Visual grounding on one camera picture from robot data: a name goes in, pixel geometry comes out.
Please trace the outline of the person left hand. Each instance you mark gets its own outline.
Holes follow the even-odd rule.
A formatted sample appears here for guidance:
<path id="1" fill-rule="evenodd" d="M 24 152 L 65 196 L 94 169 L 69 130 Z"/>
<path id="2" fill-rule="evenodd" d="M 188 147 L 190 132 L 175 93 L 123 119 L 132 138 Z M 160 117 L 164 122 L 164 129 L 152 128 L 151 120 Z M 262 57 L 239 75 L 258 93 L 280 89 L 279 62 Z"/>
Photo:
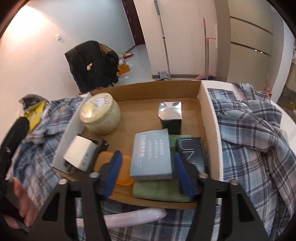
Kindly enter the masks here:
<path id="1" fill-rule="evenodd" d="M 23 218 L 24 225 L 31 227 L 37 217 L 38 209 L 28 196 L 27 190 L 16 177 L 8 181 L 4 196 L 18 209 L 18 214 Z"/>

